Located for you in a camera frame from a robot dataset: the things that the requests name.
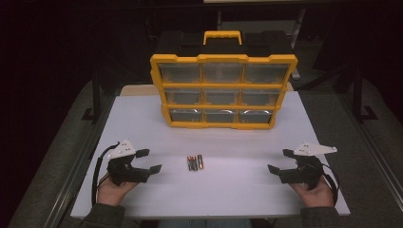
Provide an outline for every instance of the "sleeve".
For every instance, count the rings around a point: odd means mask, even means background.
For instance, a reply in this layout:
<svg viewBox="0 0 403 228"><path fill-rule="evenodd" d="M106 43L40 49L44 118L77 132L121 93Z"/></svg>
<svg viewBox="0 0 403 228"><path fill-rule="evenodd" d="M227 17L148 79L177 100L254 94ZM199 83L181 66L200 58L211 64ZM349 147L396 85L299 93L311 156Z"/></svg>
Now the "sleeve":
<svg viewBox="0 0 403 228"><path fill-rule="evenodd" d="M342 227L335 207L310 207L301 209L302 227Z"/></svg>
<svg viewBox="0 0 403 228"><path fill-rule="evenodd" d="M79 228L118 228L122 226L125 208L96 203L89 214L72 227Z"/></svg>

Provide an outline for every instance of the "clear plastic drawer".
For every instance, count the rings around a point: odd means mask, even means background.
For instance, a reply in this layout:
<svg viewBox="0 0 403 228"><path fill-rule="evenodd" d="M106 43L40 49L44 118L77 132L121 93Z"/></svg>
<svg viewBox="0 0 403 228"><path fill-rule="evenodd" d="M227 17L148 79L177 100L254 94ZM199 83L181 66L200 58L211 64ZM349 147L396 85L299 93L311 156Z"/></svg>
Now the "clear plastic drawer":
<svg viewBox="0 0 403 228"><path fill-rule="evenodd" d="M287 69L288 64L247 64L243 81L247 84L280 84Z"/></svg>
<svg viewBox="0 0 403 228"><path fill-rule="evenodd" d="M244 88L241 105L275 105L280 89Z"/></svg>
<svg viewBox="0 0 403 228"><path fill-rule="evenodd" d="M202 92L206 105L237 105L240 96L238 88L204 88Z"/></svg>
<svg viewBox="0 0 403 228"><path fill-rule="evenodd" d="M169 114L173 122L201 122L201 109L169 109Z"/></svg>
<svg viewBox="0 0 403 228"><path fill-rule="evenodd" d="M205 109L204 116L208 123L233 123L238 111L233 109Z"/></svg>
<svg viewBox="0 0 403 228"><path fill-rule="evenodd" d="M166 101L170 105L199 105L201 90L199 88L166 88Z"/></svg>
<svg viewBox="0 0 403 228"><path fill-rule="evenodd" d="M272 110L240 110L239 122L242 124L268 124Z"/></svg>
<svg viewBox="0 0 403 228"><path fill-rule="evenodd" d="M239 83L242 64L206 63L202 64L202 81L204 83Z"/></svg>
<svg viewBox="0 0 403 228"><path fill-rule="evenodd" d="M165 83L199 83L199 64L158 64Z"/></svg>

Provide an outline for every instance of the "black cable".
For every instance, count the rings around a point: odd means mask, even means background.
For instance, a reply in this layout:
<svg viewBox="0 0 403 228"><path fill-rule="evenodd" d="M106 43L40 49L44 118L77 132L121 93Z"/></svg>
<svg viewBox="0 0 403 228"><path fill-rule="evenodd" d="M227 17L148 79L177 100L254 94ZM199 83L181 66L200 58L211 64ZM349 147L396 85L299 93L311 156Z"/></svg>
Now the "black cable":
<svg viewBox="0 0 403 228"><path fill-rule="evenodd" d="M97 188L99 188L100 185L101 185L107 178L109 178L109 174L108 174L108 173L106 173L106 175L104 175L104 177L100 179L100 181L98 182Z"/></svg>
<svg viewBox="0 0 403 228"><path fill-rule="evenodd" d="M95 169L94 169L94 176L92 178L92 189L91 189L91 202L92 202L92 206L95 205L96 201L97 201L97 189L98 189L98 176L100 174L100 169L101 169L101 164L102 164L102 160L104 155L106 154L107 151L114 149L116 147L118 147L118 145L120 144L120 142L118 142L115 145L111 145L110 147L108 147L101 155L101 157L98 158L97 160L97 164L95 165Z"/></svg>
<svg viewBox="0 0 403 228"><path fill-rule="evenodd" d="M329 165L324 164L324 163L322 165L326 166L328 169L330 169L330 171L333 173L333 176L335 176L337 186L336 186L335 182L333 181L332 177L329 174L323 173L323 176L329 182L329 184L330 184L330 186L332 188L333 202L334 202L334 206L336 206L336 203L337 203L337 200L338 200L338 190L340 189L340 182L338 181L337 173Z"/></svg>

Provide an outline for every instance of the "human hand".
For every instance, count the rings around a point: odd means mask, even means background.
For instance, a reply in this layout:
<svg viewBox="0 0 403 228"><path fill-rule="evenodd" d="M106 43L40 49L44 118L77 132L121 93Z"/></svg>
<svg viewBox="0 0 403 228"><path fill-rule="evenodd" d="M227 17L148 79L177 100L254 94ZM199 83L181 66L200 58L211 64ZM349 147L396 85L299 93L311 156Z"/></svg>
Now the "human hand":
<svg viewBox="0 0 403 228"><path fill-rule="evenodd" d="M98 186L97 202L111 206L119 206L124 199L125 195L130 192L137 182L122 182L120 186L114 184L110 176L106 175L100 180Z"/></svg>
<svg viewBox="0 0 403 228"><path fill-rule="evenodd" d="M333 193L326 180L320 177L317 187L309 190L308 184L290 183L307 207L333 207Z"/></svg>

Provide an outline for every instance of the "white tabletop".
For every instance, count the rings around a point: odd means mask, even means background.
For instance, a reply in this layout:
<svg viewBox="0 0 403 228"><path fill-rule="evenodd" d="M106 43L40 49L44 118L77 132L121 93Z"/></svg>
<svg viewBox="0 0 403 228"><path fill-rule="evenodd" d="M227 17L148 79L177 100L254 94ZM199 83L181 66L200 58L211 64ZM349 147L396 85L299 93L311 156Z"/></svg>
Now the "white tabletop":
<svg viewBox="0 0 403 228"><path fill-rule="evenodd" d="M302 141L318 143L297 92L287 92L277 123L270 130L186 129L167 126L159 96L117 97L88 168L71 215L85 217L91 208L91 182L96 159L112 144L130 139L148 157L134 167L162 164L159 174L139 184L124 200L125 215L134 219L269 218L298 215L303 207L288 184L270 174L267 164L294 169L282 149ZM203 155L204 169L188 170L186 157ZM324 156L318 156L327 164ZM106 172L104 158L100 177ZM350 214L339 193L336 209Z"/></svg>

